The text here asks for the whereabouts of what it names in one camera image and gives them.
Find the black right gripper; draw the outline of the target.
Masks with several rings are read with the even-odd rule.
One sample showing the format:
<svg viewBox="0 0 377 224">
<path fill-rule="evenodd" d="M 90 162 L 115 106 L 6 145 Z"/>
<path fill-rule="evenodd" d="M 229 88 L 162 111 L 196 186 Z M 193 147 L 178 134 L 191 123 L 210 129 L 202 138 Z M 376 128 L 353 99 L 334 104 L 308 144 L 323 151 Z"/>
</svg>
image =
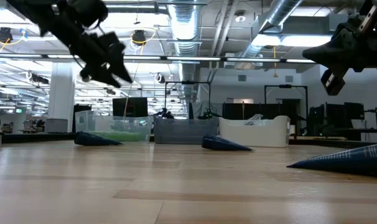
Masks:
<svg viewBox="0 0 377 224">
<path fill-rule="evenodd" d="M 359 12 L 337 26 L 329 42 L 304 50 L 302 56 L 327 67 L 321 82 L 330 96 L 340 93 L 349 69 L 377 69 L 377 0 L 366 0 Z"/>
</svg>

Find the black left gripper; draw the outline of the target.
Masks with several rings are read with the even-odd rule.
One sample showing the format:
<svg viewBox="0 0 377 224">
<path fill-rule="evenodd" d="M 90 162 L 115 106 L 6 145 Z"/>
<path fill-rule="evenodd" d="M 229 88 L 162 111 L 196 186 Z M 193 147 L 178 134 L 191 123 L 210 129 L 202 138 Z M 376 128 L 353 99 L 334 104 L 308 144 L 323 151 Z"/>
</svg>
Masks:
<svg viewBox="0 0 377 224">
<path fill-rule="evenodd" d="M 82 33 L 76 42 L 68 46 L 72 55 L 77 55 L 85 62 L 80 71 L 84 82 L 91 80 L 120 88 L 114 76 L 132 83 L 131 76 L 124 66 L 126 46 L 118 40 L 114 32 L 98 36 Z"/>
</svg>

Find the black background monitor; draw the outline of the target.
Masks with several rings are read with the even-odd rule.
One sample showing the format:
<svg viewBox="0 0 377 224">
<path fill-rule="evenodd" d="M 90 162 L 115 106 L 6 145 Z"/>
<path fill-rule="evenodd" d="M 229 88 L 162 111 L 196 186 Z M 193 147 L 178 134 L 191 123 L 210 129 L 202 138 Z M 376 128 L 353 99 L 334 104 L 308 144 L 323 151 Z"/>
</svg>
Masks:
<svg viewBox="0 0 377 224">
<path fill-rule="evenodd" d="M 146 117 L 148 116 L 147 98 L 113 98 L 113 115 Z"/>
</svg>

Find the white square column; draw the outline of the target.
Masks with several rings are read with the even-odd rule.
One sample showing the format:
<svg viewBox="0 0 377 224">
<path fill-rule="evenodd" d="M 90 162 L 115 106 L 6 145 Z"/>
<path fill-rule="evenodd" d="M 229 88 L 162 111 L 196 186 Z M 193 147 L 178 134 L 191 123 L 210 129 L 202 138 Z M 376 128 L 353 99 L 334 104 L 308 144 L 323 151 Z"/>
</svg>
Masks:
<svg viewBox="0 0 377 224">
<path fill-rule="evenodd" d="M 72 119 L 75 77 L 71 63 L 54 62 L 50 79 L 49 118 Z"/>
</svg>

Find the clear plastic bin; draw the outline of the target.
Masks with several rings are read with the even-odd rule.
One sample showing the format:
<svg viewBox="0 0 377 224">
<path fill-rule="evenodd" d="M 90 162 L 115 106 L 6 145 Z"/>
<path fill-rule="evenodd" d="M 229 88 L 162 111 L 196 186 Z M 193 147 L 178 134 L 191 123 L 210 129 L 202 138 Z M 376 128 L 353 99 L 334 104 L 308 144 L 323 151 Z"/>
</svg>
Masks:
<svg viewBox="0 0 377 224">
<path fill-rule="evenodd" d="M 126 131 L 151 133 L 152 118 L 149 116 L 132 118 L 97 114 L 94 111 L 75 113 L 76 132 L 82 131 Z"/>
</svg>

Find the desk with black equipment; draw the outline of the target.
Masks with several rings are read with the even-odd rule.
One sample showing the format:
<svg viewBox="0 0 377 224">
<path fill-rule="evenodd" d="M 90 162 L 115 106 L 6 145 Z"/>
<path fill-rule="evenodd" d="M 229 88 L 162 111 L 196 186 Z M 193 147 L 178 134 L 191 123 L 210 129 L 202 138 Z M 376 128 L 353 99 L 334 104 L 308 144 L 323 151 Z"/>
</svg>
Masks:
<svg viewBox="0 0 377 224">
<path fill-rule="evenodd" d="M 373 113 L 376 127 L 355 128 L 352 121 L 365 121 L 365 114 Z M 331 104 L 324 103 L 311 107 L 306 119 L 307 126 L 302 134 L 323 137 L 343 137 L 349 141 L 360 141 L 362 134 L 377 134 L 377 107 L 365 110 L 361 103 Z"/>
</svg>

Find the dark blue toiletry tube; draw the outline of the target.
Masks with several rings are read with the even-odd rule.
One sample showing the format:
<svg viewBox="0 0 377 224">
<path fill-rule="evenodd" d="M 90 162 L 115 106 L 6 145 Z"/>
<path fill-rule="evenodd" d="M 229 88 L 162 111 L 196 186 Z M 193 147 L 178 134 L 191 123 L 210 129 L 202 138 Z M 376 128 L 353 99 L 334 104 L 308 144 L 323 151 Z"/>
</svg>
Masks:
<svg viewBox="0 0 377 224">
<path fill-rule="evenodd" d="M 287 167 L 377 177 L 377 144 L 311 157 Z"/>
<path fill-rule="evenodd" d="M 252 151 L 251 148 L 231 142 L 212 134 L 205 134 L 202 138 L 202 147 L 214 151 Z"/>
<path fill-rule="evenodd" d="M 80 146 L 119 146 L 123 145 L 119 141 L 106 139 L 101 136 L 86 132 L 77 132 L 75 135 L 74 143 Z"/>
</svg>

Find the grey box by column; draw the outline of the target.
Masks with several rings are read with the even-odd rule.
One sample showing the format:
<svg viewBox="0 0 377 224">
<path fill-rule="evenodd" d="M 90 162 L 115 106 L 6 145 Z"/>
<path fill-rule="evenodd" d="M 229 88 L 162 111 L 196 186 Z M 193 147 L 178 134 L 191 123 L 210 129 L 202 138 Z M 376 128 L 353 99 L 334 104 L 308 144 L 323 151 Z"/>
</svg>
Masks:
<svg viewBox="0 0 377 224">
<path fill-rule="evenodd" d="M 46 133 L 67 133 L 68 132 L 68 120 L 49 118 L 45 122 Z"/>
</svg>

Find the long linear ceiling light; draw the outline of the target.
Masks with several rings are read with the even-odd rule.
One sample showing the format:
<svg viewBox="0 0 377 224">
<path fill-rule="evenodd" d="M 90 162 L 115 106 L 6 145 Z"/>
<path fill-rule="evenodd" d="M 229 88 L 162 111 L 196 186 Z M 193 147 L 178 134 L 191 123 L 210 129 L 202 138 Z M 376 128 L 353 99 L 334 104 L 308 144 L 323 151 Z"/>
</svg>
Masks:
<svg viewBox="0 0 377 224">
<path fill-rule="evenodd" d="M 76 55 L 39 55 L 39 54 L 2 54 L 0 58 L 18 59 L 80 59 Z M 188 61 L 188 62 L 253 62 L 253 63 L 315 63 L 308 59 L 296 58 L 236 58 L 236 57 L 186 57 L 186 56 L 146 56 L 146 55 L 125 55 L 126 60 L 148 60 L 148 61 Z"/>
</svg>

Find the grey plastic bin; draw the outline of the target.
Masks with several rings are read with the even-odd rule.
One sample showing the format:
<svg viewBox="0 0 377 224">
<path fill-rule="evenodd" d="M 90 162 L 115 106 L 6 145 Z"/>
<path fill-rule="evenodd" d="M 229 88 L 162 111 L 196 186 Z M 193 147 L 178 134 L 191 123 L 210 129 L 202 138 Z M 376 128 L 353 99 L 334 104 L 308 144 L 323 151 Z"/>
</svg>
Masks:
<svg viewBox="0 0 377 224">
<path fill-rule="evenodd" d="M 217 135 L 218 118 L 154 120 L 154 142 L 157 144 L 201 144 L 205 134 Z"/>
</svg>

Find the white plastic bin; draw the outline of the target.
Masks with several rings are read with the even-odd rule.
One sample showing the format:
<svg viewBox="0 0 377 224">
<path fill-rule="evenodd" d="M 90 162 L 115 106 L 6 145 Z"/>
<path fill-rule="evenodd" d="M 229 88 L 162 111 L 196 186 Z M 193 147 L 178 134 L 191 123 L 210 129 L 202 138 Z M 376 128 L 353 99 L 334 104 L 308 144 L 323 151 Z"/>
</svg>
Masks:
<svg viewBox="0 0 377 224">
<path fill-rule="evenodd" d="M 220 137 L 251 147 L 287 147 L 290 135 L 290 118 L 230 120 L 219 118 Z"/>
</svg>

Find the black background rig frame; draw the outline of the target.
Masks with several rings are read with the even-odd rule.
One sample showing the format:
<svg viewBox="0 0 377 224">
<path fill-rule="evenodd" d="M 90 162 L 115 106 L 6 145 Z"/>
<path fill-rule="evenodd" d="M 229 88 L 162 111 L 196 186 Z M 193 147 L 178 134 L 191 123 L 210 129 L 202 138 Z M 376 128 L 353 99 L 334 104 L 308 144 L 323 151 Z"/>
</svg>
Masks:
<svg viewBox="0 0 377 224">
<path fill-rule="evenodd" d="M 264 104 L 266 105 L 268 103 L 268 93 L 267 93 L 267 88 L 284 88 L 284 89 L 289 89 L 289 88 L 303 88 L 305 90 L 305 115 L 308 115 L 309 112 L 309 92 L 308 92 L 308 86 L 305 85 L 290 85 L 290 84 L 282 84 L 282 85 L 264 85 L 263 91 L 264 91 Z M 299 131 L 296 129 L 296 133 L 294 135 L 294 139 L 298 139 L 299 137 Z"/>
<path fill-rule="evenodd" d="M 170 82 L 165 82 L 165 88 L 164 88 L 164 108 L 167 108 L 167 95 L 168 95 L 168 92 L 169 91 L 179 91 L 179 89 L 175 89 L 174 86 L 176 86 L 176 84 L 180 84 L 181 86 L 184 86 L 184 85 L 208 85 L 208 108 L 207 108 L 207 112 L 206 114 L 211 114 L 211 92 L 212 92 L 212 88 L 211 88 L 211 85 L 212 83 L 211 82 L 196 82 L 196 81 L 189 81 L 189 80 L 186 80 L 186 81 L 180 81 L 180 82 L 177 82 L 177 81 L 170 81 Z M 193 119 L 194 116 L 193 116 L 193 113 L 191 112 L 190 109 L 192 109 L 192 102 L 189 100 L 189 99 L 186 99 L 186 98 L 182 98 L 183 102 L 182 104 L 186 107 L 186 111 L 187 111 L 187 114 L 188 114 L 188 118 L 189 119 Z"/>
</svg>

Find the silver round air duct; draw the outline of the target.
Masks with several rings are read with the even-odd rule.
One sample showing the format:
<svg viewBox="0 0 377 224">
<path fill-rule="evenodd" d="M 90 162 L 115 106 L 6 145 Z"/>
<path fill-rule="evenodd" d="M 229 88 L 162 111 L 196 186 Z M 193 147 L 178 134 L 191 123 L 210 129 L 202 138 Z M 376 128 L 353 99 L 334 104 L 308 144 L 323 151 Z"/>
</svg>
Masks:
<svg viewBox="0 0 377 224">
<path fill-rule="evenodd" d="M 300 6 L 303 0 L 273 0 L 269 10 L 257 16 L 251 28 L 252 41 L 240 53 L 240 57 L 254 58 L 266 43 L 267 36 L 264 32 L 276 29 L 277 33 L 282 32 L 283 24 L 287 18 Z"/>
<path fill-rule="evenodd" d="M 200 48 L 199 25 L 201 6 L 194 4 L 197 0 L 179 0 L 181 4 L 169 4 L 170 26 L 174 44 L 175 56 L 196 57 Z M 179 63 L 180 81 L 199 82 L 199 67 L 197 62 Z M 188 104 L 196 102 L 198 84 L 182 85 L 181 95 Z"/>
</svg>

